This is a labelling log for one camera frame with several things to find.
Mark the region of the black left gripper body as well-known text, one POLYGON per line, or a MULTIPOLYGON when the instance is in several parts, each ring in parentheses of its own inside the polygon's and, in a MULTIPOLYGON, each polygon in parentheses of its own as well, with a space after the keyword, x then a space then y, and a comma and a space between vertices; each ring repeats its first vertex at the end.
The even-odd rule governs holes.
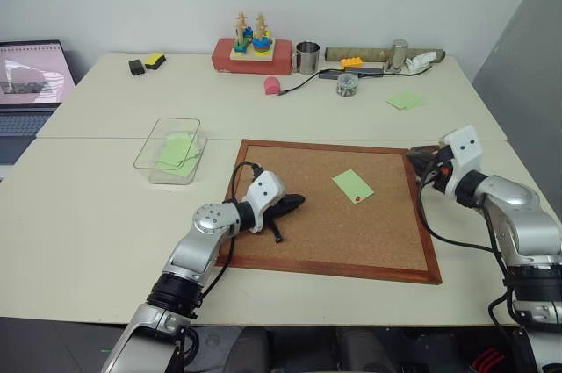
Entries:
POLYGON ((282 197, 276 204, 268 208, 263 215, 263 225, 269 226, 270 223, 281 216, 294 210, 294 196, 286 195, 282 197))

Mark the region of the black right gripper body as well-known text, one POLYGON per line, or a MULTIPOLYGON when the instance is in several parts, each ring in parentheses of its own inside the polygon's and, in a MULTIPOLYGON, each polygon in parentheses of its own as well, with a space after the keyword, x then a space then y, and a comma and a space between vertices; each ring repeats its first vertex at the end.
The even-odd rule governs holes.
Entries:
POLYGON ((454 155, 449 145, 441 147, 435 153, 428 180, 428 183, 433 184, 434 189, 438 191, 446 190, 447 183, 453 171, 451 163, 453 157, 454 155))

